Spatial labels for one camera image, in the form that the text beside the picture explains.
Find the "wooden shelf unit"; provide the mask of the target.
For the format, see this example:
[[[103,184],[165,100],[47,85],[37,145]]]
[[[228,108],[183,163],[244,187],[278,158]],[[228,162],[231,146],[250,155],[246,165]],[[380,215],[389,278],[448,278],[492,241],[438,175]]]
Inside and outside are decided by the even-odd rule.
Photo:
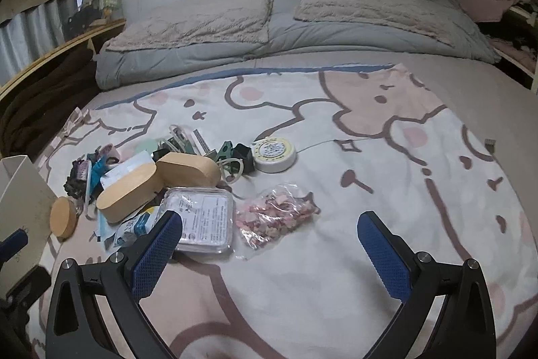
[[[68,52],[68,50],[76,47],[77,45],[82,45],[89,42],[94,37],[104,35],[106,32],[112,30],[123,29],[126,23],[127,20],[125,18],[121,18],[109,22],[106,25],[91,27],[90,30],[83,33],[82,35],[77,36],[74,39],[67,41],[65,44],[54,48],[53,50],[43,55],[41,58],[38,58],[32,64],[30,64],[21,72],[16,74],[13,78],[11,78],[5,85],[3,85],[1,87],[1,98],[4,98],[9,92],[14,90],[17,85],[21,84],[24,80],[26,80],[33,73],[39,70],[40,67],[44,66],[47,62],[50,62],[54,58],[59,57],[61,54]]]

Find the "grey curtain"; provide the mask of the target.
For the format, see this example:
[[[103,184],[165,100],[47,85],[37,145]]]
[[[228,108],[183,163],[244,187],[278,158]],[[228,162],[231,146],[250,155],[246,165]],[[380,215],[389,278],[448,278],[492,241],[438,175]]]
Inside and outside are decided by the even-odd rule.
[[[5,85],[38,58],[63,45],[68,40],[63,26],[77,12],[78,0],[50,0],[2,23],[1,85]]]

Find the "clear zip pouch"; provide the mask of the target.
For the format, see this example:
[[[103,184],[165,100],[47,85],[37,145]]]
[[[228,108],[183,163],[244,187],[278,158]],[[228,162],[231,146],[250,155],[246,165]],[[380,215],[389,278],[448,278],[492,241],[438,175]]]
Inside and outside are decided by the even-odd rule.
[[[121,222],[111,224],[98,211],[96,236],[103,251],[110,255],[120,248],[132,245],[137,238],[148,234],[158,220],[158,206],[132,212]]]

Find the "left beige quilted pillow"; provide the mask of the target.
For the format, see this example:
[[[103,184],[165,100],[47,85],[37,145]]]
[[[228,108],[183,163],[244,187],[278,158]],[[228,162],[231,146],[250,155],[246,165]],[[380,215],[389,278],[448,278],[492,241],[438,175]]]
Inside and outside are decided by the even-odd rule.
[[[158,7],[106,43],[112,52],[204,43],[264,44],[274,0],[180,0]]]

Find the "blue foil packet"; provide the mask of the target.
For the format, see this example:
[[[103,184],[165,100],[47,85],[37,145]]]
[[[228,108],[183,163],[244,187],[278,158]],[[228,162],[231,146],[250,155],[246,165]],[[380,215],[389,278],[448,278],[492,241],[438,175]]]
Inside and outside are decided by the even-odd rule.
[[[107,158],[105,156],[101,157],[92,165],[92,170],[90,173],[89,180],[89,193],[93,194],[96,190],[96,187],[100,184],[100,179],[106,174],[107,169]]]

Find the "bag of pink bits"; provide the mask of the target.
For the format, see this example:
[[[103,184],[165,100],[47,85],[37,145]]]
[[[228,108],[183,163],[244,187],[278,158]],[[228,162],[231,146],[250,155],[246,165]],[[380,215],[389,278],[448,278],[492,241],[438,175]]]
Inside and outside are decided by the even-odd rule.
[[[259,251],[294,232],[320,214],[314,194],[296,184],[278,184],[243,201],[234,216],[238,237]]]

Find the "dark brown folded blanket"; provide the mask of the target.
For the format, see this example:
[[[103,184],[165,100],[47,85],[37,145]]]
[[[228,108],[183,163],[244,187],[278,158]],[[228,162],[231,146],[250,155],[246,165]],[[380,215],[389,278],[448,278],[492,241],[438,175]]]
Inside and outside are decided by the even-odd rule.
[[[75,108],[84,107],[100,89],[93,52],[81,45],[52,61],[53,69],[1,101],[1,156],[36,159]]]

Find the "white cardboard shoe box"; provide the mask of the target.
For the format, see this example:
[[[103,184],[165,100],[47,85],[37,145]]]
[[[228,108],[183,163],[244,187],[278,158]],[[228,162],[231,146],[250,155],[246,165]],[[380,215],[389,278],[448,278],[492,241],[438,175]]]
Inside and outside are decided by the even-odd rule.
[[[1,238],[18,229],[28,236],[27,245],[1,270],[1,296],[39,263],[50,235],[49,216],[56,195],[27,156],[1,160]]]

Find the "dark brown crochet bundle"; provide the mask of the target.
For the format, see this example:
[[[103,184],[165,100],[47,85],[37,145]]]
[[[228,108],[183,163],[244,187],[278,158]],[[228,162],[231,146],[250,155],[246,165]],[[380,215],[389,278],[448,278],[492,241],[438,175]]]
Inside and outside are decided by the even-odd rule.
[[[75,200],[86,196],[88,168],[91,162],[88,159],[78,158],[72,162],[72,167],[64,184],[65,192]]]

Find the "beige quilted pillow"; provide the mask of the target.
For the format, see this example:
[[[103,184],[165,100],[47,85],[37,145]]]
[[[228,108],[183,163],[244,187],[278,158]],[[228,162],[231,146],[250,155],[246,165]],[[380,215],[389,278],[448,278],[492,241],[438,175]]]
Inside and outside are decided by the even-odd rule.
[[[453,45],[451,21],[428,0],[299,0],[294,18],[388,26]]]
[[[180,0],[158,7],[106,43],[112,52],[204,43],[264,44],[274,0]]]

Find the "round wooden lid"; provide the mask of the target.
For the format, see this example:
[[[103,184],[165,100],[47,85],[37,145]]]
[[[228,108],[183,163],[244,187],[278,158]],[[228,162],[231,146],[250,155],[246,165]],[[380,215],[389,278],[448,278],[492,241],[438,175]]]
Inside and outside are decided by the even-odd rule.
[[[73,235],[78,215],[74,203],[67,197],[58,197],[51,208],[49,226],[59,239],[65,240]]]

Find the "clear plastic pill case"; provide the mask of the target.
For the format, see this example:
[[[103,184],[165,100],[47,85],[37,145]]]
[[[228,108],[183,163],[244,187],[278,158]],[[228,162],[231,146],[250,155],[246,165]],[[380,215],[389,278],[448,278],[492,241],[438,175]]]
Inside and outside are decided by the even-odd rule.
[[[182,219],[176,251],[223,254],[233,242],[233,196],[218,188],[171,188],[160,203],[159,214],[175,211]]]

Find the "oval wooden box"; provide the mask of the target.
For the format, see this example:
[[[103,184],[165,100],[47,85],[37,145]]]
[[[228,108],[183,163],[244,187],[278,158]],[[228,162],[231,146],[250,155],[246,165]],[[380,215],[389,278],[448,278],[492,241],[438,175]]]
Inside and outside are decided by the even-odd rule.
[[[222,173],[210,158],[170,152],[156,162],[157,170],[168,187],[216,187]]]
[[[156,164],[142,164],[104,189],[97,198],[97,209],[109,223],[118,223],[151,201],[162,189]]]

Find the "right beige quilted pillow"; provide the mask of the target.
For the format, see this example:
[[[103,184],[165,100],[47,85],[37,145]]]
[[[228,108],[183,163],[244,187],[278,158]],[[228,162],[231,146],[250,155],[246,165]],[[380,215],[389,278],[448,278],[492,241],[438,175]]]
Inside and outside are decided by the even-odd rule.
[[[428,0],[299,0],[294,18],[388,26],[453,45],[451,21]]]

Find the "grey folded duvet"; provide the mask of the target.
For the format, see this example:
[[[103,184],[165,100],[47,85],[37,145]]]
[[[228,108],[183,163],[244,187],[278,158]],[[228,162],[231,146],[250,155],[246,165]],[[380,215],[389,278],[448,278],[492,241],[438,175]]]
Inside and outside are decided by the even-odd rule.
[[[493,64],[499,56],[473,21],[449,0],[432,0],[448,12],[452,43],[389,26],[352,22],[303,22],[294,19],[298,0],[274,0],[266,44],[202,43],[127,52],[107,45],[94,56],[100,89],[179,76],[206,68],[279,54],[380,51],[469,58]]]

